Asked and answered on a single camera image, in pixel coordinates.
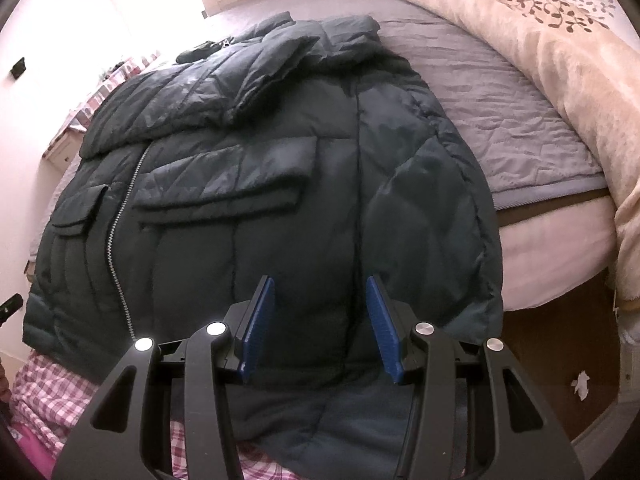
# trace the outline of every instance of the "gray bedsheet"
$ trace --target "gray bedsheet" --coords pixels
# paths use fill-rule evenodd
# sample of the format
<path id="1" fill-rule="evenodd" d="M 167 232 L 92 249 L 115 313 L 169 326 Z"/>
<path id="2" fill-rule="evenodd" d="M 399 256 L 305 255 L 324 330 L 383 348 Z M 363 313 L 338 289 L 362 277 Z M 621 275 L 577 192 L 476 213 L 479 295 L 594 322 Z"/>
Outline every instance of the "gray bedsheet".
<path id="1" fill-rule="evenodd" d="M 383 43 L 411 62 L 476 154 L 496 209 L 607 187 L 578 135 L 490 46 L 404 0 L 244 0 L 209 18 L 211 39 L 276 12 L 295 20 L 370 14 Z"/>

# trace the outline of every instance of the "blue gripper pad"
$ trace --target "blue gripper pad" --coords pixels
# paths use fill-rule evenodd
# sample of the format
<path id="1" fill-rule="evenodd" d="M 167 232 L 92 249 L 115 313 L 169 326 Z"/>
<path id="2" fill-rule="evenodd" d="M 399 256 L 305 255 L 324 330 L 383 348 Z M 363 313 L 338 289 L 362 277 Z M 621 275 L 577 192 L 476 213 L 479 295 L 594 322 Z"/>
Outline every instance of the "blue gripper pad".
<path id="1" fill-rule="evenodd" d="M 265 333 L 275 309 L 276 292 L 273 278 L 267 278 L 260 294 L 260 299 L 255 305 L 254 314 L 249 322 L 249 327 L 242 340 L 242 362 L 240 363 L 240 376 L 242 382 L 247 383 L 254 372 L 260 357 L 260 350 L 264 342 Z"/>
<path id="2" fill-rule="evenodd" d="M 365 299 L 380 356 L 385 365 L 385 372 L 391 375 L 396 384 L 401 383 L 404 377 L 404 368 L 401 362 L 400 338 L 373 276 L 367 279 Z"/>

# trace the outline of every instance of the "bed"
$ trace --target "bed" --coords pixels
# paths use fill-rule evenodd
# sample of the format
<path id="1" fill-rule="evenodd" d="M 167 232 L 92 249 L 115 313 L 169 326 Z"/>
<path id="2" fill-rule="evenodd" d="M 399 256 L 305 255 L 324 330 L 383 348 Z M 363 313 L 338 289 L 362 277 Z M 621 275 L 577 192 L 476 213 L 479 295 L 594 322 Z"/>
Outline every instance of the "bed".
<path id="1" fill-rule="evenodd" d="M 490 46 L 402 0 L 243 0 L 206 20 L 182 48 L 232 36 L 292 9 L 294 19 L 371 14 L 383 43 L 406 57 L 471 146 L 488 178 L 504 251 L 505 310 L 558 298 L 614 261 L 614 205 L 593 155 L 552 105 Z M 65 173 L 49 205 L 72 178 Z M 31 248 L 35 261 L 38 240 Z"/>

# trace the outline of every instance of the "mattress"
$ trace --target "mattress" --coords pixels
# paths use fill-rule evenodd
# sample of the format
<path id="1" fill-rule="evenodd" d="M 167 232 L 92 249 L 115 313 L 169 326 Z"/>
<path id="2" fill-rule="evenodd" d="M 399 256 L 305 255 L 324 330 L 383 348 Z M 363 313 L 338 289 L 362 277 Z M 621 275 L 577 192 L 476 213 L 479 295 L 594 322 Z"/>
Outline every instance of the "mattress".
<path id="1" fill-rule="evenodd" d="M 612 264 L 615 213 L 607 195 L 549 206 L 546 212 L 500 227 L 505 311 L 548 303 Z"/>

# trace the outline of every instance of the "wall switch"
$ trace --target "wall switch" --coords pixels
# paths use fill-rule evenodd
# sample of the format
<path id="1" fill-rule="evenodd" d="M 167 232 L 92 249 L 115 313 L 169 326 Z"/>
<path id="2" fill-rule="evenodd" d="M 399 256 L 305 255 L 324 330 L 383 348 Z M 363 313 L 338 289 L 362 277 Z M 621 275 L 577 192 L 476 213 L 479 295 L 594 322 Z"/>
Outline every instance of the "wall switch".
<path id="1" fill-rule="evenodd" d="M 24 74 L 25 70 L 27 70 L 26 65 L 24 64 L 24 58 L 22 58 L 20 61 L 18 61 L 15 65 L 12 66 L 11 68 L 11 75 L 13 76 L 14 80 L 18 80 L 18 78 Z"/>

